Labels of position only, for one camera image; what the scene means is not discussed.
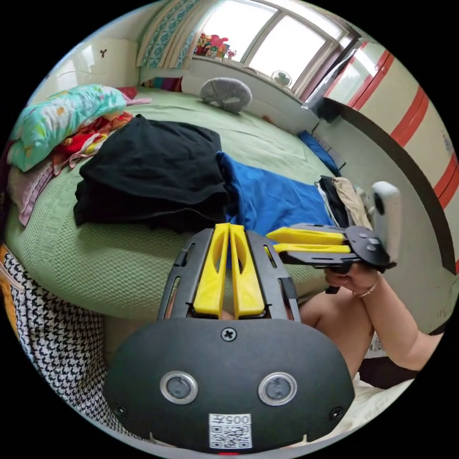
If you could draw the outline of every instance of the window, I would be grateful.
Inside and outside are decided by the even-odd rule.
[[[227,46],[219,54],[200,49],[199,55],[224,58],[269,79],[276,71],[288,74],[282,85],[296,95],[337,48],[350,42],[340,25],[299,0],[225,0],[203,34],[227,38]]]
[[[324,45],[325,39],[295,19],[284,16],[263,40],[250,67],[271,76],[276,70],[289,74],[292,87],[305,67]]]

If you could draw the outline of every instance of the yellow plastic part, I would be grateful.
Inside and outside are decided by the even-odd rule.
[[[268,239],[284,244],[341,245],[346,240],[342,233],[283,227],[267,234]]]
[[[281,253],[281,252],[350,253],[350,247],[348,245],[276,244],[273,247],[277,253]]]
[[[229,236],[229,223],[215,225],[199,287],[193,302],[194,309],[198,314],[207,314],[217,316],[219,319],[221,318]]]
[[[264,301],[244,227],[231,225],[229,238],[231,241],[234,316],[236,319],[241,316],[257,316],[264,311]]]

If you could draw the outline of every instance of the patterned curtain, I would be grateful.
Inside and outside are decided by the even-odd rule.
[[[137,66],[187,69],[201,27],[224,0],[170,0],[153,17],[140,45]]]

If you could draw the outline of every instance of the small fan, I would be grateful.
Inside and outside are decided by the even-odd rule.
[[[279,86],[289,87],[290,83],[292,82],[292,77],[287,72],[284,72],[283,70],[276,70],[271,75],[271,80],[274,81],[274,83],[278,84]]]

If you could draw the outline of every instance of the toy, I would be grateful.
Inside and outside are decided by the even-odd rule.
[[[229,45],[224,43],[226,41],[228,41],[226,37],[220,38],[218,35],[206,35],[202,33],[197,41],[194,54],[211,58],[223,58],[227,48],[229,48]]]

